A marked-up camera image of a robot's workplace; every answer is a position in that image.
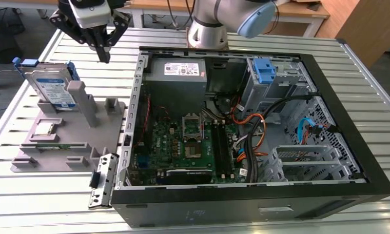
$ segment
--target robotic arm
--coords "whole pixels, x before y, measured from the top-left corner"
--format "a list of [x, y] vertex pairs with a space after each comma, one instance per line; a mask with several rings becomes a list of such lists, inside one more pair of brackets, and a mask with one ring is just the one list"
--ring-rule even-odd
[[196, 0], [187, 33], [190, 47], [223, 49], [227, 46], [226, 29], [254, 38], [263, 32], [274, 11], [271, 0]]
[[[110, 61], [110, 48], [127, 29], [130, 15], [115, 8], [130, 0], [58, 0], [58, 10], [50, 23], [79, 44], [86, 43], [97, 52], [100, 62]], [[223, 49], [226, 29], [252, 38], [271, 21], [275, 5], [271, 0], [196, 0], [194, 22], [187, 33], [190, 47]], [[115, 29], [107, 34], [106, 25]]]
[[[58, 10], [50, 23], [66, 33], [77, 43], [89, 45], [100, 62], [110, 61], [110, 48], [127, 29], [130, 15], [115, 8], [128, 0], [58, 0]], [[112, 21], [115, 29], [107, 33], [106, 25]]]

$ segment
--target metal bracket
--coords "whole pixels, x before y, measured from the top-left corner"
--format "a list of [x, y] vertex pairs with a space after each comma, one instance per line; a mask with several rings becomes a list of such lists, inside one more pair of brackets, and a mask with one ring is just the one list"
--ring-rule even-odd
[[110, 197], [118, 158], [116, 154], [107, 154], [99, 157], [97, 172], [94, 172], [89, 183], [93, 188], [87, 204], [89, 210], [111, 208]]

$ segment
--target green motherboard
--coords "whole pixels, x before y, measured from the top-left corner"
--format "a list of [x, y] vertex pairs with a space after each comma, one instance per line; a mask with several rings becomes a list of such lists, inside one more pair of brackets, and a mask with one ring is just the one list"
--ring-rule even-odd
[[140, 185], [162, 184], [159, 178], [163, 177], [167, 170], [172, 169], [210, 170], [212, 176], [208, 183], [239, 182], [230, 149], [232, 136], [236, 133], [235, 125], [227, 124], [223, 126], [228, 152], [223, 157], [230, 162], [231, 167], [231, 174], [227, 176], [216, 175], [215, 173], [212, 128], [214, 124], [211, 122], [204, 121], [198, 125], [194, 122], [184, 121], [184, 133], [195, 134], [200, 132], [202, 139], [183, 139], [180, 121], [158, 121], [154, 123], [151, 147], [144, 151], [134, 151], [134, 162], [136, 162]]

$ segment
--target aluminum table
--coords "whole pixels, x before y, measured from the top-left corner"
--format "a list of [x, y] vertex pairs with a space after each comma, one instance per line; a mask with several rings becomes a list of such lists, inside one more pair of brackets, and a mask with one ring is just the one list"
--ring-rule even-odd
[[[227, 36], [231, 50], [312, 54], [390, 180], [390, 97], [346, 44], [332, 39]], [[184, 32], [130, 28], [111, 62], [57, 31], [41, 61], [75, 64], [86, 92], [95, 100], [128, 102], [138, 46], [184, 47]], [[38, 97], [25, 81], [0, 120], [0, 233], [98, 233], [131, 230], [112, 209], [89, 211], [90, 173], [13, 173], [10, 160], [38, 113]], [[143, 229], [144, 233], [338, 234], [390, 233], [390, 197], [322, 220]]]

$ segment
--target case label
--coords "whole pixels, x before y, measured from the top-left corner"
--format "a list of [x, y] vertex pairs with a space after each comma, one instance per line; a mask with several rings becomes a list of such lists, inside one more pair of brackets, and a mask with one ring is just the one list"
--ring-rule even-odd
[[242, 105], [236, 104], [236, 109], [238, 109], [239, 111], [243, 111], [243, 110], [244, 110], [244, 107], [243, 107]]
[[75, 106], [74, 100], [65, 90], [65, 82], [61, 79], [35, 79], [49, 102], [58, 110], [71, 110]]
[[166, 76], [199, 76], [199, 67], [196, 63], [167, 62], [164, 64]]
[[239, 168], [239, 173], [240, 176], [247, 176], [247, 170], [243, 168]]

